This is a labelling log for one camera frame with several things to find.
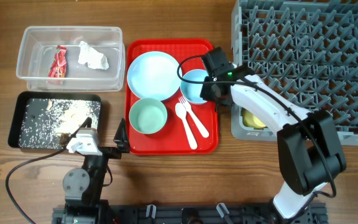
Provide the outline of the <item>light blue bowl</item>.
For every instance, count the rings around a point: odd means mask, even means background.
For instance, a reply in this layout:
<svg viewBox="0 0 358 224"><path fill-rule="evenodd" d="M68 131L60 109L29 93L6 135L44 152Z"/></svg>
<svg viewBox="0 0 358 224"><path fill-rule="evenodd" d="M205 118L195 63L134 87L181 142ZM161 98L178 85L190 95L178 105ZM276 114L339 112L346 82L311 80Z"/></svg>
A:
<svg viewBox="0 0 358 224"><path fill-rule="evenodd" d="M190 70L184 75L184 79L195 82L203 82L208 77L206 70L194 69ZM200 97L202 84L194 84L188 82L181 82L180 90L182 95L192 104L201 105L206 103L206 100Z"/></svg>

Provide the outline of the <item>green bowl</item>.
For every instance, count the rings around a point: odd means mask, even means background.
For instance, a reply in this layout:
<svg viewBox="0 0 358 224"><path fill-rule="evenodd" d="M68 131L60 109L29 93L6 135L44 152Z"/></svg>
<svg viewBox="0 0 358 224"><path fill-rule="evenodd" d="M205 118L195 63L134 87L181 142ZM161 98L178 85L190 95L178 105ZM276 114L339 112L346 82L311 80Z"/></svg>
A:
<svg viewBox="0 0 358 224"><path fill-rule="evenodd" d="M159 132L167 122L165 105L153 98L143 98L136 101L129 112L131 126L141 134Z"/></svg>

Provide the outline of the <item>yellow cup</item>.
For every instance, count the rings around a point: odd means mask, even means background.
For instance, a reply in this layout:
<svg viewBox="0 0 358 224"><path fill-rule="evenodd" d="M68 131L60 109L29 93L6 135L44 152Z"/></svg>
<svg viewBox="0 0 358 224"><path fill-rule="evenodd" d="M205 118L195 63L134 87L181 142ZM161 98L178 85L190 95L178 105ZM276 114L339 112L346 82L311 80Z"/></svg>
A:
<svg viewBox="0 0 358 224"><path fill-rule="evenodd" d="M265 128L266 125L264 125L263 122L261 122L261 120L259 120L256 116L254 116L252 113L250 113L249 111L242 109L242 122L244 126L247 127L251 127L251 128L257 128L257 129L261 129L261 128Z"/></svg>

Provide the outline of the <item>white tissue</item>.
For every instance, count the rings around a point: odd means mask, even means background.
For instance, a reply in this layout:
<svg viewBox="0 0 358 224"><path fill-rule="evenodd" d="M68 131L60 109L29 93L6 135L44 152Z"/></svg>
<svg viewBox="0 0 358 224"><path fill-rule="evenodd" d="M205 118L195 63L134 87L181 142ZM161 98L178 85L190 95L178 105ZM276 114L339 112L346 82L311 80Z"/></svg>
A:
<svg viewBox="0 0 358 224"><path fill-rule="evenodd" d="M109 68L107 57L104 54L98 52L84 41L80 42L79 47L79 64L87 64L88 68L91 69L107 70Z"/></svg>

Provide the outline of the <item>red snack wrapper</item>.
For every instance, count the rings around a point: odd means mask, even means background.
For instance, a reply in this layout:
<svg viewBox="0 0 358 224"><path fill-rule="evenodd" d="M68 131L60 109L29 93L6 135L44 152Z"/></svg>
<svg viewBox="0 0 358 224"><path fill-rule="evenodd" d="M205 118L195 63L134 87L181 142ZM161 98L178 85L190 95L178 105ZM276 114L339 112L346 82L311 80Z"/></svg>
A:
<svg viewBox="0 0 358 224"><path fill-rule="evenodd" d="M49 78L64 78L66 69L67 69L67 61L65 58L65 54L67 52L67 48L61 45L57 46L57 51L54 55L53 63L50 67L48 77Z"/></svg>

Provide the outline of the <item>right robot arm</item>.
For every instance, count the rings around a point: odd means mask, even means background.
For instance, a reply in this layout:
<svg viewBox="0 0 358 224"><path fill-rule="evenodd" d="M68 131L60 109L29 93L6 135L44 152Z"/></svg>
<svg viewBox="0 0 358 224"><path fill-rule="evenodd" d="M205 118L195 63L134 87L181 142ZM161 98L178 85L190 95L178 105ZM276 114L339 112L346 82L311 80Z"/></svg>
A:
<svg viewBox="0 0 358 224"><path fill-rule="evenodd" d="M272 223L298 218L326 184L346 170L346 157L333 117L325 110L311 112L286 100L258 75L224 81L204 79L201 97L233 103L250 111L277 138L278 158L284 183L272 200Z"/></svg>

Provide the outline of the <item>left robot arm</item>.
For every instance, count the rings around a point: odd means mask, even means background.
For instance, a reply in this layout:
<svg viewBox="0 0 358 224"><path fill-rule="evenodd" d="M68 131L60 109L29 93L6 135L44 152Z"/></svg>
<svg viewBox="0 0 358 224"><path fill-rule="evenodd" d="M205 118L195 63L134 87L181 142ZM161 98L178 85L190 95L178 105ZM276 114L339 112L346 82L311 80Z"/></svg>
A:
<svg viewBox="0 0 358 224"><path fill-rule="evenodd" d="M111 173L108 160L120 159L123 153L131 150L127 136L126 121L121 120L116 131L115 146L99 145L98 130L91 127L91 118L72 134L63 133L60 144L70 153L84 156L83 165L72 169L63 178L65 207L62 211L55 209L53 223L114 223L115 214L109 202L101 199L101 192L106 173Z"/></svg>

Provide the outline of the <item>black food waste tray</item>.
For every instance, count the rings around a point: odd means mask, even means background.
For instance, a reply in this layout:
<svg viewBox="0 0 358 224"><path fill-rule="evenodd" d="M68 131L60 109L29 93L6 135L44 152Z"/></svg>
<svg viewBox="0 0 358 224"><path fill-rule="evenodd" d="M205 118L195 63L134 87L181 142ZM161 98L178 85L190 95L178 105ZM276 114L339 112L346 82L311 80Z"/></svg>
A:
<svg viewBox="0 0 358 224"><path fill-rule="evenodd" d="M19 140L19 133L21 130L21 123L24 117L25 105L27 101L31 98L98 101L101 103L101 109L103 108L101 98L98 95L93 95L93 94L35 92L35 91L22 92L17 97L16 107L14 110L11 129L8 137L8 145L11 147L20 148L18 145L18 140Z"/></svg>

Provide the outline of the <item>clear plastic waste bin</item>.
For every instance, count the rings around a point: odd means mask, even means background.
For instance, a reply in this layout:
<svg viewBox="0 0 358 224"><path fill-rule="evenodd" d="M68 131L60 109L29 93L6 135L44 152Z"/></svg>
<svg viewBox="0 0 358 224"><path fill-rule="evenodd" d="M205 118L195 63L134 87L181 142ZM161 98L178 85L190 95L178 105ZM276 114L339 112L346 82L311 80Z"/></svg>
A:
<svg viewBox="0 0 358 224"><path fill-rule="evenodd" d="M78 63L80 43L104 54L109 68L92 69ZM57 47L67 49L63 78L49 77ZM125 46L122 30L105 26L30 26L17 57L16 76L30 91L119 91L124 84Z"/></svg>

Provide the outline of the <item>grey dishwasher rack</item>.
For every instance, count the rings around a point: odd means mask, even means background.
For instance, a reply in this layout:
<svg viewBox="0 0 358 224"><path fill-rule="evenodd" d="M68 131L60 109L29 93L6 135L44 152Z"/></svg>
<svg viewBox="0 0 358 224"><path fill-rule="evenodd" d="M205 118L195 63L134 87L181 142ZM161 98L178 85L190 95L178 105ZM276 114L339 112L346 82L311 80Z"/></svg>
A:
<svg viewBox="0 0 358 224"><path fill-rule="evenodd" d="M288 101L334 118L358 146L358 1L237 1L234 62Z"/></svg>

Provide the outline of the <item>white plastic spoon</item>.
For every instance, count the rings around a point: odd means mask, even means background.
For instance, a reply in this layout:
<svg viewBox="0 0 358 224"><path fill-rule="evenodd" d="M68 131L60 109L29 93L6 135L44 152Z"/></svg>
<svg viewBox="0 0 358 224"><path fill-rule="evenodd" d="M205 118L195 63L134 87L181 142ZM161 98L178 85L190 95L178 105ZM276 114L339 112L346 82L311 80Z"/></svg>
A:
<svg viewBox="0 0 358 224"><path fill-rule="evenodd" d="M176 112L176 115L181 119L181 121L183 123L186 138L188 140L188 144L189 144L190 148L196 149L198 147L198 145L197 145L197 142L196 142L196 139L195 139L193 133L191 132L190 126L186 120L187 112L186 112L185 107L181 103L177 103L175 105L175 112Z"/></svg>

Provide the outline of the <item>white plastic fork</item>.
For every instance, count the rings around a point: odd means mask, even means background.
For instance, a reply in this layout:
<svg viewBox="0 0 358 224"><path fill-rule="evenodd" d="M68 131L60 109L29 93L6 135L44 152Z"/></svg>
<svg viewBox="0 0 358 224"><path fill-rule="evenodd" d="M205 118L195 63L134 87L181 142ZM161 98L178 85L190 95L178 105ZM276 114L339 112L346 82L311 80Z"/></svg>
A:
<svg viewBox="0 0 358 224"><path fill-rule="evenodd" d="M193 119L196 127L198 128L200 134L204 138L209 137L209 131L205 128L204 124L199 120L197 115L192 110L190 103L186 100L184 96L179 97L180 103L185 107L186 111L190 114L191 118Z"/></svg>

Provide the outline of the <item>red serving tray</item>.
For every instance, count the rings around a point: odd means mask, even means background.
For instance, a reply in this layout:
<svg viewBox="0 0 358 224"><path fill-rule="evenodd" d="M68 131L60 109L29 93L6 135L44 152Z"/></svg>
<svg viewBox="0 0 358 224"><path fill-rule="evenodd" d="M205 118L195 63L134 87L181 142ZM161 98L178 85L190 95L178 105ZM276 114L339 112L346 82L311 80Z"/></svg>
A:
<svg viewBox="0 0 358 224"><path fill-rule="evenodd" d="M138 56L151 51L167 53L177 62L181 62L193 55L203 55L211 49L213 49L213 45L204 39L140 39L134 41L128 47L127 64L130 66ZM130 109L139 98L129 87L126 88L125 119L131 153L143 156L167 156L174 154L208 154L216 149L219 142L219 122L218 114L215 112L215 104L207 102L202 105L191 106L195 115L209 132L208 138L202 137L191 116L187 115L186 120L198 144L196 149L191 149L183 123L175 112L175 105L179 102L180 97L180 90L177 90L172 97L163 101L168 117L165 126L159 132L142 134L136 131L129 121Z"/></svg>

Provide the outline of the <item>food scraps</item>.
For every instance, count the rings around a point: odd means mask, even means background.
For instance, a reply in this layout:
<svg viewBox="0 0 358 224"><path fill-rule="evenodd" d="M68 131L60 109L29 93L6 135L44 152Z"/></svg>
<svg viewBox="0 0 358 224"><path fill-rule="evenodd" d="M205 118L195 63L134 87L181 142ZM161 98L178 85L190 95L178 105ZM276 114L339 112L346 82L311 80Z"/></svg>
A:
<svg viewBox="0 0 358 224"><path fill-rule="evenodd" d="M73 134L86 118L91 118L91 127L96 129L100 112L98 101L31 98L25 105L18 145L61 149L62 134Z"/></svg>

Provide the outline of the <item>light blue plate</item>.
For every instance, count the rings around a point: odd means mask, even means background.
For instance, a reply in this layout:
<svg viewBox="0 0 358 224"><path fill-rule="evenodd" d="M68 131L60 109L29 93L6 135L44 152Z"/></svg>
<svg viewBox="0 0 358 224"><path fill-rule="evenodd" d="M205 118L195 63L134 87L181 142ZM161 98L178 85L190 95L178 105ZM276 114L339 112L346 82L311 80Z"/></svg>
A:
<svg viewBox="0 0 358 224"><path fill-rule="evenodd" d="M127 70L127 84L138 98L167 100L179 89L179 63L165 52L151 51L136 57Z"/></svg>

